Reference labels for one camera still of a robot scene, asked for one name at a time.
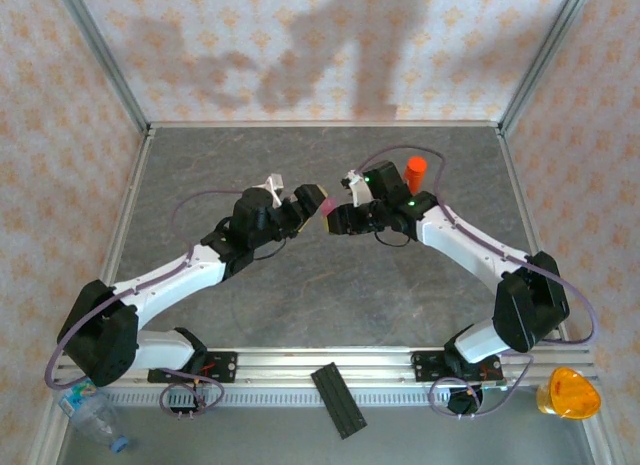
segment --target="gray marble surface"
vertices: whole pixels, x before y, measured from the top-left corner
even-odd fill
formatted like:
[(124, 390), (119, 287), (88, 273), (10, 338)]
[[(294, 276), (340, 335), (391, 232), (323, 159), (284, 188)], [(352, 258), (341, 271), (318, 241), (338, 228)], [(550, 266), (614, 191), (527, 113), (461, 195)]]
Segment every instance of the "gray marble surface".
[[(467, 221), (527, 250), (524, 228), (498, 141), (490, 128), (185, 128), (152, 141), (117, 280), (184, 252), (169, 230), (177, 202), (213, 188), (244, 189), (273, 172), (285, 192), (318, 183), (340, 203), (344, 174), (380, 148), (424, 144), (449, 159), (443, 191)], [(388, 158), (399, 169), (409, 151)], [(429, 189), (437, 165), (431, 158)], [(230, 215), (235, 196), (204, 196), (178, 218), (194, 241)], [(387, 236), (389, 241), (401, 237)], [(264, 253), (272, 250), (266, 245)], [(435, 346), (490, 316), (491, 293), (456, 263), (410, 243), (395, 249), (373, 236), (329, 236), (314, 218), (276, 257), (254, 262), (216, 287), (171, 307), (147, 328), (186, 327), (209, 347)]]

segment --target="floral wallpaper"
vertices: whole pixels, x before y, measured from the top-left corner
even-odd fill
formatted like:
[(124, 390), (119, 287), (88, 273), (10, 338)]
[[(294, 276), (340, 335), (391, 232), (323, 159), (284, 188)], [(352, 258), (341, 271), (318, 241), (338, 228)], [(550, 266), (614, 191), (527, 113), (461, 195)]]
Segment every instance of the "floral wallpaper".
[(562, 0), (85, 0), (152, 121), (499, 120)]
[(0, 10), (0, 461), (22, 465), (46, 360), (100, 272), (141, 137), (59, 0)]
[[(595, 361), (640, 463), (640, 0), (590, 0), (509, 140), (542, 244), (596, 306)], [(576, 304), (570, 330), (588, 332)]]

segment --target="orange cap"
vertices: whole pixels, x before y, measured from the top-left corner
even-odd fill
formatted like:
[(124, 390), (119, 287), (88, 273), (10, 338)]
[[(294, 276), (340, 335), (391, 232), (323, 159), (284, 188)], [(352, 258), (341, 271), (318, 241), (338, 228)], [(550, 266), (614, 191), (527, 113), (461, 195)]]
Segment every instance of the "orange cap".
[(407, 181), (411, 193), (416, 194), (420, 190), (422, 179), (427, 173), (428, 164), (422, 157), (411, 157), (404, 170), (404, 179)]

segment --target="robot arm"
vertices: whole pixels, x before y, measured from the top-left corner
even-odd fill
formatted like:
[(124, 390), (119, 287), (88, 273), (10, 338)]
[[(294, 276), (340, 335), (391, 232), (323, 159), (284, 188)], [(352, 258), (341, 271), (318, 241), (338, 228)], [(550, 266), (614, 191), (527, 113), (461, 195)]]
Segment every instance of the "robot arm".
[[(493, 317), (455, 335), (445, 345), (447, 366), (461, 369), (508, 350), (530, 350), (569, 315), (562, 286), (505, 260), (515, 257), (558, 274), (552, 257), (540, 252), (530, 257), (469, 225), (451, 209), (447, 218), (436, 197), (422, 191), (412, 194), (395, 165), (382, 161), (361, 174), (349, 172), (342, 181), (353, 203), (341, 205), (327, 216), (332, 234), (356, 235), (389, 227), (410, 239), (435, 248), (478, 277), (495, 295)], [(499, 255), (478, 245), (457, 225), (502, 250)]]
[(265, 185), (245, 190), (233, 214), (193, 250), (152, 272), (113, 287), (100, 280), (85, 285), (58, 342), (96, 307), (120, 298), (83, 325), (64, 351), (97, 386), (112, 383), (130, 369), (168, 368), (197, 374), (207, 349), (192, 333), (183, 328), (168, 332), (142, 328), (183, 298), (243, 270), (259, 247), (294, 238), (326, 198), (317, 185), (302, 185), (282, 200), (281, 189), (282, 178), (272, 175)]

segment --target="metal frame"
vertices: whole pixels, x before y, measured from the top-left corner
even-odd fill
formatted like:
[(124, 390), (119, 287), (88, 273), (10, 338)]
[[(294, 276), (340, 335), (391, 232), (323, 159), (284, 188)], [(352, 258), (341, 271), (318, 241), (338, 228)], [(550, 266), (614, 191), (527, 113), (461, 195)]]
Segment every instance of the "metal frame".
[(505, 137), (508, 137), (515, 129), (518, 119), (533, 96), (533, 92), (540, 82), (544, 71), (552, 62), (562, 44), (563, 38), (586, 1), (587, 0), (564, 0), (560, 6), (558, 17), (554, 21), (551, 30), (549, 30), (533, 63), (520, 82), (515, 95), (500, 120), (498, 128)]
[[(518, 208), (520, 209), (529, 247), (533, 253), (536, 253), (540, 251), (541, 240), (535, 220), (533, 220), (533, 216), (527, 207), (525, 196), (522, 193), (520, 181), (518, 180), (518, 172), (509, 151), (507, 138), (498, 128), (496, 128), (496, 135), (500, 142), (500, 148), (502, 149), (502, 154), (507, 165), (513, 192), (516, 197), (516, 202), (518, 203)], [(564, 323), (560, 324), (559, 335), (565, 340), (569, 338), (569, 332)], [(591, 453), (593, 454), (596, 464), (624, 464), (625, 460), (622, 454), (622, 448), (620, 447), (620, 441), (618, 440), (613, 421), (611, 420), (611, 413), (606, 405), (602, 385), (599, 380), (593, 380), (592, 383), (598, 390), (600, 397), (602, 397), (603, 406), (593, 418), (583, 420), (582, 422)]]
[[(527, 239), (532, 251), (539, 249), (539, 236), (535, 223), (527, 209), (526, 200), (522, 194), (517, 172), (509, 153), (507, 138), (513, 131), (518, 118), (533, 95), (536, 85), (544, 70), (552, 61), (563, 37), (579, 10), (586, 0), (564, 0), (560, 14), (553, 24), (540, 51), (532, 63), (529, 71), (521, 82), (516, 94), (511, 100), (500, 123), (491, 121), (433, 121), (433, 122), (155, 122), (149, 123), (144, 116), (135, 96), (130, 90), (126, 79), (110, 52), (108, 45), (100, 34), (97, 25), (90, 15), (83, 0), (63, 0), (71, 15), (81, 29), (89, 47), (96, 56), (114, 85), (116, 92), (124, 104), (131, 119), (143, 131), (148, 130), (129, 180), (127, 193), (120, 208), (118, 225), (111, 238), (108, 255), (102, 268), (101, 278), (105, 283), (112, 283), (117, 271), (124, 241), (129, 227), (133, 208), (142, 181), (149, 150), (157, 128), (193, 128), (193, 127), (340, 127), (340, 126), (490, 126), (496, 129), (500, 147), (507, 165), (507, 170), (513, 185), (516, 201), (523, 219)], [(561, 327), (560, 334), (566, 337), (566, 329)], [(334, 361), (340, 367), (341, 373), (354, 391), (362, 392), (362, 400), (370, 400), (373, 404), (375, 397), (385, 398), (382, 406), (398, 406), (402, 403), (426, 405), (424, 399), (425, 387), (428, 383), (416, 383), (410, 363), (412, 350), (398, 347), (376, 348), (326, 348), (326, 349), (269, 349), (250, 348), (239, 350), (239, 367), (237, 382), (228, 386), (231, 395), (240, 397), (229, 400), (236, 406), (259, 406), (254, 397), (271, 394), (278, 395), (284, 402), (286, 397), (299, 396), (309, 393), (314, 385), (310, 373), (320, 366)], [(568, 366), (583, 373), (596, 388), (601, 389), (595, 366), (587, 347), (559, 347), (538, 346), (533, 351), (534, 365), (532, 366), (524, 386), (540, 385), (548, 379), (551, 371), (558, 366)], [(519, 357), (504, 357), (503, 369), (505, 378), (512, 382), (524, 368), (525, 359)], [(77, 367), (68, 358), (63, 358), (57, 371), (57, 378), (66, 381), (71, 375), (78, 373)], [(491, 384), (503, 387), (503, 383)], [(108, 388), (107, 392), (117, 402), (139, 406), (144, 400), (141, 397), (155, 397), (150, 392), (161, 390), (162, 386), (146, 382), (146, 375), (142, 372), (131, 372)], [(45, 407), (44, 416), (36, 434), (34, 446), (31, 449), (27, 463), (34, 465), (55, 463), (57, 461), (68, 421), (57, 400), (51, 397)], [(585, 433), (597, 464), (624, 463), (620, 445), (617, 440), (610, 413), (606, 407), (592, 419), (583, 421)]]
[(113, 57), (107, 42), (100, 33), (100, 30), (98, 29), (96, 22), (93, 20), (84, 0), (62, 1), (82, 32), (82, 35), (93, 52), (93, 55), (96, 57), (96, 60), (98, 60), (98, 63), (102, 66), (105, 75), (113, 85), (116, 94), (131, 117), (131, 120), (133, 120), (133, 123), (138, 127), (138, 130), (145, 132), (148, 128), (149, 122), (147, 121), (142, 108), (140, 108), (135, 95), (129, 88), (127, 80), (124, 78), (122, 71), (118, 67), (118, 63)]
[[(118, 226), (103, 267), (101, 278), (106, 283), (111, 283), (115, 277), (154, 134), (155, 129), (152, 128), (141, 146), (136, 166), (131, 174), (128, 192), (121, 206)], [(506, 140), (498, 132), (497, 134), (525, 229), (528, 229), (527, 237), (530, 246), (532, 250), (538, 249), (538, 241), (532, 231), (533, 221), (521, 194), (517, 174), (508, 154)], [(565, 330), (561, 330), (561, 332), (563, 336), (566, 336)], [(293, 406), (296, 401), (295, 397), (308, 396), (311, 393), (314, 387), (310, 377), (311, 372), (330, 362), (335, 362), (340, 367), (345, 382), (354, 393), (363, 397), (361, 399), (364, 403), (372, 405), (376, 400), (375, 397), (385, 397), (379, 399), (384, 403), (378, 405), (401, 406), (403, 403), (406, 404), (407, 401), (413, 400), (415, 406), (426, 406), (426, 400), (420, 401), (416, 397), (423, 396), (425, 388), (430, 384), (416, 383), (410, 362), (412, 353), (410, 348), (246, 348), (236, 351), (239, 352), (236, 383), (228, 385), (226, 388), (232, 396), (237, 398), (228, 404), (230, 406), (233, 406), (234, 403), (235, 406), (265, 406), (261, 400), (273, 402), (273, 397), (276, 395), (281, 397), (278, 400), (282, 400), (284, 405), (290, 401), (290, 405)], [(523, 381), (523, 386), (541, 385), (548, 380), (555, 368), (567, 366), (578, 370), (597, 388), (601, 388), (588, 347), (539, 345), (533, 350), (533, 356), (535, 361)], [(509, 383), (513, 383), (515, 378), (522, 373), (525, 362), (526, 359), (523, 357), (503, 358), (503, 371)], [(63, 357), (56, 377), (61, 381), (67, 381), (72, 376), (77, 376), (78, 373), (79, 370), (75, 364), (69, 358)], [(504, 383), (491, 383), (489, 387), (504, 388)], [(155, 403), (155, 397), (161, 389), (162, 385), (150, 384), (146, 381), (146, 373), (134, 371), (127, 373), (122, 379), (108, 387), (107, 391), (110, 397), (118, 403), (144, 406)], [(42, 433), (38, 435), (44, 445), (32, 450), (32, 455), (35, 458), (29, 463), (40, 465), (52, 463), (57, 459), (66, 423), (64, 414), (55, 401), (51, 400), (47, 405), (47, 411), (40, 427), (40, 430), (46, 430), (46, 433), (44, 436)], [(624, 463), (615, 429), (606, 407), (594, 418), (584, 421), (583, 424), (596, 463)]]
[(490, 120), (429, 120), (358, 122), (353, 120), (329, 121), (251, 121), (251, 122), (151, 122), (150, 129), (159, 128), (256, 128), (256, 127), (491, 127), (498, 122)]

